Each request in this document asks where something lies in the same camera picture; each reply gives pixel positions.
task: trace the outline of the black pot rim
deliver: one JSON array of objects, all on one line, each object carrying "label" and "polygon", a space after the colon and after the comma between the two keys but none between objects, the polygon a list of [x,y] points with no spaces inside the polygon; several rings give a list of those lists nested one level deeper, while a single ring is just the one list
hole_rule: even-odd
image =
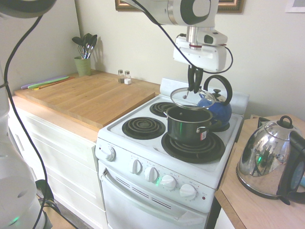
[{"label": "black pot rim", "polygon": [[200,110],[200,111],[194,111],[194,112],[207,112],[207,113],[210,115],[210,117],[209,117],[208,119],[202,120],[202,121],[200,121],[200,122],[187,122],[187,121],[181,121],[181,120],[179,120],[179,119],[175,119],[175,118],[171,117],[170,115],[168,115],[168,112],[169,112],[171,109],[174,109],[174,108],[176,108],[176,109],[177,109],[177,108],[182,109],[181,107],[173,106],[173,107],[168,108],[168,109],[166,110],[165,113],[166,113],[167,118],[170,118],[170,119],[172,119],[172,120],[174,120],[174,121],[177,121],[177,122],[196,124],[196,123],[208,122],[208,121],[210,121],[210,120],[213,118],[213,114],[212,114],[212,112],[210,112],[209,110]]}]

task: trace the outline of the black pot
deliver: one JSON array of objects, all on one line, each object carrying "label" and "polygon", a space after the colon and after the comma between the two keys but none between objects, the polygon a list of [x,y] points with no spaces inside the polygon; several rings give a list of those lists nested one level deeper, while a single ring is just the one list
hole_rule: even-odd
[{"label": "black pot", "polygon": [[178,106],[173,106],[166,110],[167,131],[170,138],[185,144],[198,144],[204,140],[207,131],[217,129],[221,126],[221,121],[213,120],[212,112],[202,110],[188,110]]}]

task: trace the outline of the oven handle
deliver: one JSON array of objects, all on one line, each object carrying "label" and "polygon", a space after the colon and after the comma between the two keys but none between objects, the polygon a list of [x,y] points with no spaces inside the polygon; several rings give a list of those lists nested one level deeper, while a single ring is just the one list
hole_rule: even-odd
[{"label": "oven handle", "polygon": [[192,212],[189,212],[186,210],[186,213],[184,213],[182,216],[173,216],[171,214],[166,213],[165,211],[158,210],[155,208],[152,208],[145,203],[142,203],[132,196],[128,195],[122,188],[118,187],[111,179],[113,179],[111,176],[107,177],[109,173],[107,173],[105,176],[101,176],[102,181],[107,183],[109,187],[111,187],[114,191],[120,193],[122,196],[126,198],[126,200],[131,203],[133,206],[141,209],[142,211],[153,215],[159,219],[164,219],[168,222],[174,223],[179,226],[190,226],[195,224],[200,224],[205,221],[203,217],[198,216],[197,214],[194,214]]}]

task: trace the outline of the utensil holder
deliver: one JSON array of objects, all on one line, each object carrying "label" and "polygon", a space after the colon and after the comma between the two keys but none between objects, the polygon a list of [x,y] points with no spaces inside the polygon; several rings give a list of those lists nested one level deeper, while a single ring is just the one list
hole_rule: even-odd
[{"label": "utensil holder", "polygon": [[74,58],[75,65],[79,76],[91,75],[91,61],[88,59],[81,59],[80,56]]}]

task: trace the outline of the electric kettle base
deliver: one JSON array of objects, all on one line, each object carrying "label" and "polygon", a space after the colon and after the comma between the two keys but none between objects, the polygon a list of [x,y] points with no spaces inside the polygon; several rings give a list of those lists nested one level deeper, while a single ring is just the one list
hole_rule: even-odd
[{"label": "electric kettle base", "polygon": [[238,174],[238,164],[237,164],[237,167],[236,167],[236,174],[237,174],[237,178],[238,180],[240,181],[240,183],[246,188],[248,189],[250,192],[260,196],[260,197],[263,197],[263,198],[266,198],[266,199],[279,199],[280,196],[273,196],[273,195],[267,195],[265,193],[261,193],[257,190],[255,190],[254,188],[252,188],[251,186],[249,186],[247,183],[245,183],[245,181],[239,176]]}]

